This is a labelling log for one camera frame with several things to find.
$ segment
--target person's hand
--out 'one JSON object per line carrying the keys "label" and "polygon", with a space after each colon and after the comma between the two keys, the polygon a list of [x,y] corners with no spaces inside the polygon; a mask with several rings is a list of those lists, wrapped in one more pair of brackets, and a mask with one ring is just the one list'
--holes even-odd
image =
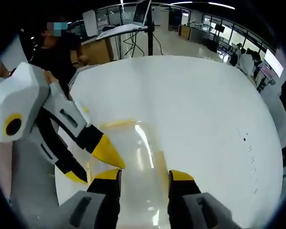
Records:
{"label": "person's hand", "polygon": [[78,63],[83,65],[88,65],[90,62],[89,58],[86,55],[81,55],[78,57]]}
{"label": "person's hand", "polygon": [[44,71],[44,77],[45,77],[47,84],[59,82],[59,80],[57,80],[50,71],[45,71],[45,70],[43,71]]}

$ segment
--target wooden cabinet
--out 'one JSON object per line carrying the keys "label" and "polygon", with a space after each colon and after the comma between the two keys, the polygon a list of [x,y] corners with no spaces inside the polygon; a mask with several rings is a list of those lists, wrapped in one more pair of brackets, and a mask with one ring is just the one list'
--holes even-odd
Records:
{"label": "wooden cabinet", "polygon": [[[82,49],[83,54],[89,57],[90,65],[103,64],[113,61],[113,50],[109,38],[87,43],[83,42]],[[77,62],[76,51],[71,51],[71,60],[74,64]]]}
{"label": "wooden cabinet", "polygon": [[179,36],[183,37],[186,40],[190,39],[190,35],[191,35],[191,28],[186,27],[186,26],[179,26]]}

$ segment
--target white table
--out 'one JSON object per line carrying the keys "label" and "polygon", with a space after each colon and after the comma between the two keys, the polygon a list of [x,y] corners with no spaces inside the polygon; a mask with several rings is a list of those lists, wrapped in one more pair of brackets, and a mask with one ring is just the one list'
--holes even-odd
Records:
{"label": "white table", "polygon": [[[81,72],[71,95],[97,127],[129,118],[153,125],[168,169],[192,175],[240,226],[263,224],[277,208],[280,140],[260,94],[237,68],[181,56],[126,59]],[[56,186],[60,203],[86,188],[61,173]]]}

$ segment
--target black shirt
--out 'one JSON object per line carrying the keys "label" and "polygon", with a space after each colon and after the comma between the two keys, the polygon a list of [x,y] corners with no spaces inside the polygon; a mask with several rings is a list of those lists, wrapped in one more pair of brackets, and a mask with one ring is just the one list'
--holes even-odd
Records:
{"label": "black shirt", "polygon": [[71,61],[71,50],[78,49],[80,44],[80,36],[67,32],[58,38],[54,47],[40,48],[30,61],[33,65],[51,71],[67,96],[68,84],[76,72]]}

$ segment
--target yellow circular joint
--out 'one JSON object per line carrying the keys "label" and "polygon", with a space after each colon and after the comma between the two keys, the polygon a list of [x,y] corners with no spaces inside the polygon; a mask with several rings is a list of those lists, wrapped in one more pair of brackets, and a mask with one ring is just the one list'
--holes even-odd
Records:
{"label": "yellow circular joint", "polygon": [[23,117],[20,113],[12,113],[6,118],[3,132],[7,136],[15,135],[21,128]]}

